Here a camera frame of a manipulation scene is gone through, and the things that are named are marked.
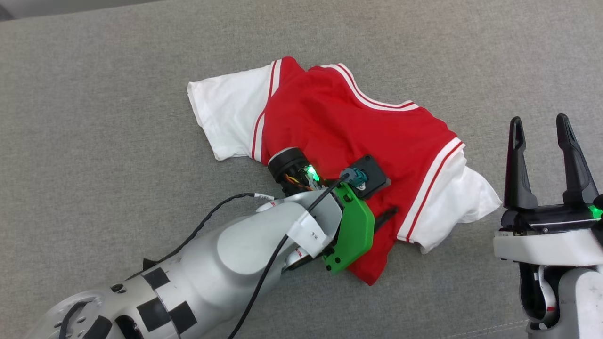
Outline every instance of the screw hole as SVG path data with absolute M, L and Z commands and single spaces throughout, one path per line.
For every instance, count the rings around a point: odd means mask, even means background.
M 121 290 L 124 286 L 122 284 L 115 284 L 113 286 L 111 286 L 111 290 L 115 293 L 119 290 Z

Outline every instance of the short sleeve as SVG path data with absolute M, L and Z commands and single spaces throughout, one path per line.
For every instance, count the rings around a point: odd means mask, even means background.
M 452 150 L 432 180 L 424 182 L 421 188 L 427 191 L 419 195 L 423 199 L 415 200 L 411 217 L 398 231 L 398 239 L 419 243 L 422 253 L 439 245 L 456 223 L 477 221 L 502 204 L 484 177 L 466 166 L 463 147 Z
M 303 71 L 285 57 L 249 71 L 190 82 L 188 96 L 216 160 L 248 156 L 261 162 L 263 111 L 292 74 Z

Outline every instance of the red and white t-shirt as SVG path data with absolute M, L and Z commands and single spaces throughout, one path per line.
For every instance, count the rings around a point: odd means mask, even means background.
M 391 185 L 367 201 L 379 216 L 399 212 L 350 267 L 372 285 L 397 239 L 426 253 L 456 223 L 501 204 L 490 184 L 465 166 L 464 144 L 446 124 L 412 101 L 385 104 L 360 91 L 343 64 L 306 71 L 292 57 L 270 65 L 188 84 L 192 109 L 217 160 L 248 156 L 264 165 L 278 151 L 299 147 L 321 177 L 370 154 Z

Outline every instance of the colored wires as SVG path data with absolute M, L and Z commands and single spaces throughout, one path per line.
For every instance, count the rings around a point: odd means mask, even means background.
M 287 180 L 289 183 L 292 183 L 293 185 L 298 186 L 300 188 L 305 188 L 308 191 L 314 191 L 313 188 L 311 188 L 310 186 L 302 185 L 302 183 L 300 183 L 299 180 L 295 179 L 294 177 L 291 177 L 289 174 L 285 174 L 285 180 Z

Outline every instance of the white sleeve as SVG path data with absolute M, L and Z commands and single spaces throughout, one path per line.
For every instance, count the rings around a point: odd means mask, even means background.
M 462 148 L 445 161 L 410 239 L 406 233 L 399 233 L 398 239 L 418 242 L 425 254 L 439 245 L 456 223 L 477 221 L 502 204 L 487 180 L 465 166 L 466 162 Z
M 262 68 L 188 84 L 197 124 L 203 128 L 216 160 L 248 156 L 266 107 L 274 62 Z

